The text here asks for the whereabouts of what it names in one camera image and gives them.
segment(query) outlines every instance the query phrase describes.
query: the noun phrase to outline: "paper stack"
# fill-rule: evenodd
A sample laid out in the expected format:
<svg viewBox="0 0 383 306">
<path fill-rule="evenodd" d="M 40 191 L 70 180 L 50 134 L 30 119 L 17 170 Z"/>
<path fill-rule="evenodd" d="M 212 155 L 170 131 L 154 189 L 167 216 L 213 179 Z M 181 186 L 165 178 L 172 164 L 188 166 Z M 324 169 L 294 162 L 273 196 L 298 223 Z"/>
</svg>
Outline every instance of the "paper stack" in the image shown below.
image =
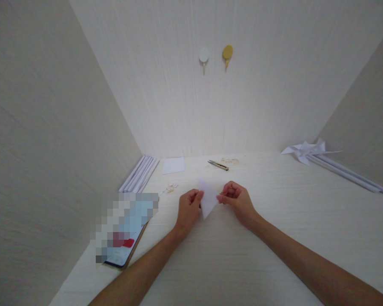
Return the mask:
<svg viewBox="0 0 383 306">
<path fill-rule="evenodd" d="M 119 188 L 119 192 L 141 193 L 158 163 L 159 159 L 157 158 L 142 156 L 125 183 Z"/>
<path fill-rule="evenodd" d="M 328 168 L 336 174 L 343 176 L 344 178 L 362 186 L 363 188 L 366 188 L 367 190 L 370 190 L 374 193 L 383 193 L 382 186 L 323 156 L 323 154 L 336 152 L 340 151 L 326 151 L 325 142 L 321 138 L 319 138 L 316 144 L 309 144 L 307 142 L 304 142 L 302 144 L 296 144 L 285 148 L 285 150 L 282 151 L 281 154 L 294 153 L 298 160 L 305 165 L 309 165 L 309 160 L 312 160 L 313 162 Z"/>
</svg>

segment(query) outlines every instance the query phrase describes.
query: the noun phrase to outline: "textured wallpaper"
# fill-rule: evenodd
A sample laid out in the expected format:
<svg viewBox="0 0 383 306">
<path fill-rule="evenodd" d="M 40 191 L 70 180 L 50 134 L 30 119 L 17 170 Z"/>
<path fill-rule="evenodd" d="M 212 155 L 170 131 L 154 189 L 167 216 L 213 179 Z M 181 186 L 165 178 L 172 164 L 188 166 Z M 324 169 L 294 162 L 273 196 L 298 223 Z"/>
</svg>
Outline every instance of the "textured wallpaper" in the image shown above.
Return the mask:
<svg viewBox="0 0 383 306">
<path fill-rule="evenodd" d="M 383 41 L 320 133 L 330 158 L 383 185 Z"/>
<path fill-rule="evenodd" d="M 383 38 L 383 0 L 70 2 L 137 144 L 156 157 L 313 141 Z"/>
<path fill-rule="evenodd" d="M 0 1 L 0 305 L 51 301 L 140 156 L 68 1 Z"/>
</svg>

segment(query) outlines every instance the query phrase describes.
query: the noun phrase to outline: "paper scrap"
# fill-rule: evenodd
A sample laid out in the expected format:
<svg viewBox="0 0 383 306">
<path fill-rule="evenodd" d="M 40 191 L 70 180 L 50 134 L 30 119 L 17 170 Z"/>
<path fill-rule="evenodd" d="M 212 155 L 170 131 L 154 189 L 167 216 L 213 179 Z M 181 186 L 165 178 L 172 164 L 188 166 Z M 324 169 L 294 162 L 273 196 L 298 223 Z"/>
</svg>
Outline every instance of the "paper scrap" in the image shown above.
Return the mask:
<svg viewBox="0 0 383 306">
<path fill-rule="evenodd" d="M 165 163 L 163 165 L 162 174 L 169 174 L 175 172 L 184 171 L 184 157 L 177 157 L 173 159 L 165 159 Z"/>
<path fill-rule="evenodd" d="M 171 193 L 176 189 L 177 186 L 178 186 L 177 184 L 169 184 L 168 183 L 167 188 L 164 191 L 162 191 L 160 194 Z"/>
<path fill-rule="evenodd" d="M 204 191 L 203 198 L 201 199 L 200 206 L 203 214 L 203 219 L 207 218 L 209 213 L 213 210 L 214 206 L 218 203 L 218 192 L 214 190 L 209 184 L 199 178 L 199 190 Z"/>
</svg>

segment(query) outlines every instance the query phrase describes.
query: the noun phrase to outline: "white paper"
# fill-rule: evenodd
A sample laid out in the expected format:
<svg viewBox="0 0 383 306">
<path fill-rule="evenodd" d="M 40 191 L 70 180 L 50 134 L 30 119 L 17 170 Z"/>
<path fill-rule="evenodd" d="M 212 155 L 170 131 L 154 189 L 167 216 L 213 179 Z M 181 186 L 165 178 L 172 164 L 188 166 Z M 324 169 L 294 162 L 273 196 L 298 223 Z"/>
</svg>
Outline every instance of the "white paper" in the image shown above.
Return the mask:
<svg viewBox="0 0 383 306">
<path fill-rule="evenodd" d="M 201 199 L 200 206 L 203 214 L 203 219 L 207 218 L 209 213 L 213 210 L 214 206 L 218 203 L 218 192 L 214 190 L 209 184 L 199 178 L 199 190 L 204 191 L 203 198 Z"/>
<path fill-rule="evenodd" d="M 143 156 L 125 183 L 119 188 L 120 193 L 141 193 L 150 176 L 159 163 L 159 159 Z"/>
<path fill-rule="evenodd" d="M 130 184 L 130 181 L 134 178 L 136 171 L 139 169 L 140 165 L 143 163 L 145 158 L 146 158 L 146 156 L 142 156 L 140 161 L 137 163 L 136 167 L 133 169 L 131 175 L 128 176 L 125 183 L 123 183 L 121 188 L 119 188 L 120 193 L 123 193 L 123 191 L 126 189 L 126 187 Z"/>
<path fill-rule="evenodd" d="M 162 174 L 169 174 L 175 172 L 184 171 L 184 157 L 177 157 L 173 159 L 165 159 L 165 164 L 163 165 Z"/>
<path fill-rule="evenodd" d="M 148 175 L 143 180 L 142 185 L 140 186 L 139 192 L 141 193 L 143 189 L 145 189 L 146 184 L 148 183 L 150 177 L 152 176 L 153 171 L 156 169 L 157 164 L 159 163 L 159 159 L 155 159 L 154 164 L 150 167 L 150 170 L 148 172 Z"/>
</svg>

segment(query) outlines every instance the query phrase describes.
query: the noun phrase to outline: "table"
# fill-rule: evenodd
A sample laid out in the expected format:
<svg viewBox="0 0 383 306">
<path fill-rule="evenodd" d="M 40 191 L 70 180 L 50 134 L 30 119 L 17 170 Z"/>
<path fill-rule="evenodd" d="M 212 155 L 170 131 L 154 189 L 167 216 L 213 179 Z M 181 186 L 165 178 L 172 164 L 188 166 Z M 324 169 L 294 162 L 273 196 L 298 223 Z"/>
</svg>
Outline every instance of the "table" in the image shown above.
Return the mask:
<svg viewBox="0 0 383 306">
<path fill-rule="evenodd" d="M 229 171 L 207 163 L 226 164 Z M 174 226 L 179 196 L 198 188 L 199 177 L 218 191 L 230 181 L 246 187 L 256 210 L 280 230 L 361 278 L 383 293 L 383 194 L 279 152 L 185 158 L 186 170 L 162 175 L 164 160 L 145 193 L 161 193 L 159 211 L 132 263 Z M 87 305 L 119 274 L 94 269 L 90 246 L 51 305 Z M 255 235 L 241 226 L 232 209 L 218 204 L 200 217 L 169 259 L 142 305 L 322 305 L 295 274 Z"/>
</svg>

